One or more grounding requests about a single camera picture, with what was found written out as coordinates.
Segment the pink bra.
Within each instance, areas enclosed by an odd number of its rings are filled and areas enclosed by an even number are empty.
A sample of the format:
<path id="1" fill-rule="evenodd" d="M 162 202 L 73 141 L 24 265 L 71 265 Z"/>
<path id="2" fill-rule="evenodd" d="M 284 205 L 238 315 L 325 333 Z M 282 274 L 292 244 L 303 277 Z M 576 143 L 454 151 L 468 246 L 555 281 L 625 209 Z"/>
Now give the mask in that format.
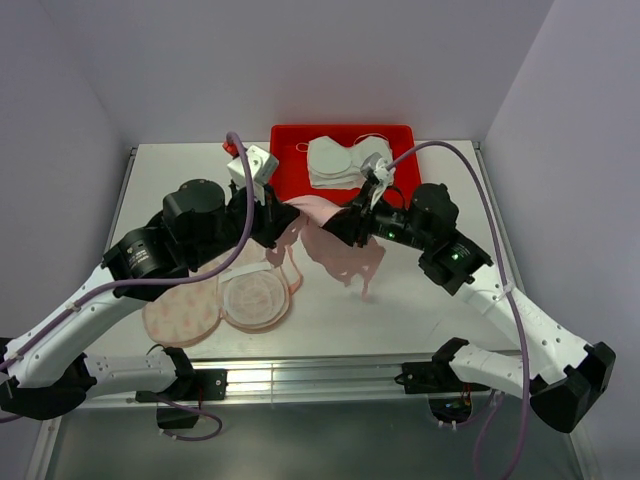
<path id="1" fill-rule="evenodd" d="M 330 220 L 345 213 L 346 207 L 315 195 L 304 195 L 284 202 L 299 212 L 299 216 L 285 225 L 285 230 L 276 241 L 275 249 L 267 249 L 265 256 L 274 266 L 284 262 L 292 245 L 301 240 L 307 255 L 322 265 L 326 272 L 344 286 L 349 286 L 356 275 L 363 280 L 361 298 L 367 301 L 368 289 L 386 249 L 371 239 L 365 246 L 348 246 L 325 229 Z"/>

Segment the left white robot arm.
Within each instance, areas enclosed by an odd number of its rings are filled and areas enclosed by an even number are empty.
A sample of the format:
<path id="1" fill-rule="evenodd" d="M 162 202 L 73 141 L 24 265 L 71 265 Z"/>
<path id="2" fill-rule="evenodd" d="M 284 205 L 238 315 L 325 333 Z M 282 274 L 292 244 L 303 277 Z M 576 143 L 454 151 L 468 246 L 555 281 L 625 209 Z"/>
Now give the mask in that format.
<path id="1" fill-rule="evenodd" d="M 22 336 L 1 341 L 1 410 L 35 420 L 65 415 L 88 399 L 139 392 L 163 399 L 187 397 L 195 371 L 175 347 L 143 356 L 89 355 L 111 327 L 175 286 L 196 282 L 195 272 L 248 239 L 273 249 L 300 215 L 273 188 L 258 201 L 245 188 L 227 197 L 208 180 L 190 180 L 163 199 L 142 228 L 108 250 L 66 303 Z"/>

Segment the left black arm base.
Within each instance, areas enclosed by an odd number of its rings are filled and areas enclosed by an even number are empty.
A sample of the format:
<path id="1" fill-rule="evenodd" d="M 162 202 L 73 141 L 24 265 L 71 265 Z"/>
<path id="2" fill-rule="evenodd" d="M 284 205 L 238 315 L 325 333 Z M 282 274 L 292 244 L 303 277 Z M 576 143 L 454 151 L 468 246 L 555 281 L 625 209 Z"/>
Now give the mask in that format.
<path id="1" fill-rule="evenodd" d="M 223 431 L 221 418 L 207 410 L 208 401 L 222 401 L 227 389 L 225 369 L 200 369 L 184 391 L 173 393 L 152 393 L 139 391 L 134 400 L 139 404 L 156 404 L 156 425 L 159 434 L 176 442 L 203 442 L 217 437 Z M 189 435 L 200 420 L 211 421 L 214 430 L 211 433 Z"/>

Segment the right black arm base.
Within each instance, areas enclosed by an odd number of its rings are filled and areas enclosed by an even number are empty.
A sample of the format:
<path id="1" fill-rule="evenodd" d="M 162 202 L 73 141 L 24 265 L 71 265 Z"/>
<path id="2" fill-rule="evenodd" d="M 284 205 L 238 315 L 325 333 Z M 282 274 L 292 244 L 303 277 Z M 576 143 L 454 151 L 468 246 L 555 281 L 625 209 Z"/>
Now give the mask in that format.
<path id="1" fill-rule="evenodd" d="M 446 398 L 429 401 L 435 424 L 441 429 L 458 430 L 495 405 L 494 390 L 461 381 L 449 365 L 455 355 L 468 345 L 468 340 L 454 337 L 429 361 L 404 362 L 400 373 L 393 379 L 406 395 L 447 394 Z"/>

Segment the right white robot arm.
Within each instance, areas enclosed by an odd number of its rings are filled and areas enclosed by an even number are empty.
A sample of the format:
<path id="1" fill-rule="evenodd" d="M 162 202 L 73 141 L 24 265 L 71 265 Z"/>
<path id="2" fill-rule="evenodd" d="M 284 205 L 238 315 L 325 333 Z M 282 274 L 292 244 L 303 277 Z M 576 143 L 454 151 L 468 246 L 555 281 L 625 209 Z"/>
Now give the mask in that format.
<path id="1" fill-rule="evenodd" d="M 499 390 L 527 401 L 552 429 L 572 432 L 606 391 L 614 351 L 573 334 L 522 291 L 502 284 L 496 261 L 458 230 L 458 215 L 445 185 L 425 183 L 406 208 L 371 203 L 360 192 L 323 228 L 349 246 L 363 247 L 378 237 L 420 251 L 418 266 L 432 283 L 527 346 L 516 359 L 454 337 L 430 361 L 403 365 L 406 393 L 466 385 Z"/>

